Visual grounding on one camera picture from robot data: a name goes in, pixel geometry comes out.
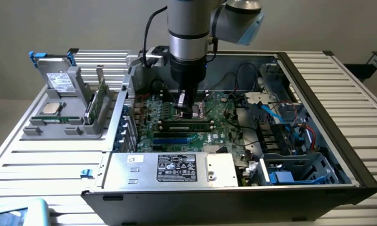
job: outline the white sticker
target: white sticker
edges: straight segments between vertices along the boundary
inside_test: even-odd
[[[143,155],[129,155],[126,157],[126,163],[133,163],[133,162],[143,162]]]
[[[58,93],[73,93],[76,91],[66,73],[48,73],[46,75]]]

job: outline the white wall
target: white wall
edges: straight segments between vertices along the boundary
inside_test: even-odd
[[[377,50],[377,0],[263,0],[255,43],[221,49],[331,50],[365,62]],[[150,13],[166,0],[0,0],[0,98],[32,99],[42,80],[28,52],[69,48],[138,49]],[[149,46],[167,44],[166,15],[151,25]]]

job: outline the green circuit board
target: green circuit board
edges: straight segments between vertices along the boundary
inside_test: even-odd
[[[173,102],[163,102],[155,96],[150,96],[141,100],[138,108],[135,106],[134,120],[138,129],[139,143],[137,144],[137,152],[209,152],[210,150],[226,147],[227,152],[233,154],[234,161],[241,158],[243,154],[242,140],[235,140],[235,144],[229,140],[227,134],[231,133],[231,137],[235,137],[239,130],[229,125],[223,118],[223,111],[229,104],[222,102],[221,98],[227,99],[227,95],[223,93],[211,93],[206,97],[206,101],[194,103],[194,111],[197,114],[190,120],[182,119],[179,112],[173,108]],[[229,104],[227,112],[233,113],[233,105]],[[178,139],[175,138],[157,138],[155,134],[161,133],[158,129],[158,121],[178,122],[191,121],[193,125],[182,125],[181,127],[189,127],[189,130],[209,129],[209,124],[205,122],[213,121],[211,129],[201,132],[179,132],[173,134],[181,134],[187,138],[187,142],[183,144],[154,144],[154,139]]]

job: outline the aluminum rail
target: aluminum rail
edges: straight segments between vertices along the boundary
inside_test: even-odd
[[[335,57],[322,52],[287,52],[287,55],[377,180],[377,98]],[[105,70],[105,78],[117,90],[126,74],[126,56],[127,51],[80,50],[76,60],[84,81],[94,85],[93,69],[102,64],[110,68]],[[52,225],[102,226],[80,198],[80,192],[94,185],[96,179],[81,179],[78,173],[82,169],[98,169],[106,155],[101,152],[106,136],[97,141],[20,141],[22,126],[44,96],[42,91],[0,148],[0,204],[42,197],[49,204]],[[377,194],[358,205],[339,206],[314,222],[267,225],[377,226]]]

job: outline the barcode sticker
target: barcode sticker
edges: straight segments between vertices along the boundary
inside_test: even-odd
[[[66,73],[48,73],[46,75],[58,93],[73,93],[76,91]]]

